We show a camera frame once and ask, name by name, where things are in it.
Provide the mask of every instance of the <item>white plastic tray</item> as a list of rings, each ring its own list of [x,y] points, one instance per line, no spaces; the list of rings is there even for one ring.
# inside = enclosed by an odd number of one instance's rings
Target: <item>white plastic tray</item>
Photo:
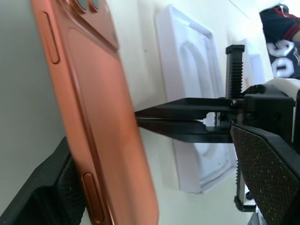
[[[167,100],[224,97],[212,32],[173,6],[156,15],[156,26]],[[214,115],[205,124],[212,126]],[[173,140],[173,148],[183,191],[207,192],[236,172],[233,144]]]

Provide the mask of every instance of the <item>orange phone case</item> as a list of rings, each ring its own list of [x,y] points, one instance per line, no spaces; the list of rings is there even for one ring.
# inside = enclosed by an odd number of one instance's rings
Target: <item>orange phone case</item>
[[[80,2],[31,0],[91,222],[157,225],[110,10],[105,0]]]

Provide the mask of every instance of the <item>camera lens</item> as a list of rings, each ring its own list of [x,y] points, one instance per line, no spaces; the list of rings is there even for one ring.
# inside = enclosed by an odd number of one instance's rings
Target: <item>camera lens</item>
[[[98,9],[99,8],[99,0],[91,0],[91,2],[93,3],[93,6]]]
[[[87,10],[88,8],[88,0],[77,0],[78,4],[83,8],[84,10]]]

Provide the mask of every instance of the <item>gray surface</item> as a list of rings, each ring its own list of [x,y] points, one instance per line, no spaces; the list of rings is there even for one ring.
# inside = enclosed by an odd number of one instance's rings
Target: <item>gray surface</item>
[[[0,3],[0,214],[64,136],[29,0]]]

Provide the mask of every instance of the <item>navy jersey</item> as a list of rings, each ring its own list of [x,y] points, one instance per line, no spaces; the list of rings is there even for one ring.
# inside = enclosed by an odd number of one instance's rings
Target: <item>navy jersey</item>
[[[300,18],[279,6],[260,16],[274,77],[300,79],[300,42],[292,41],[300,30]]]

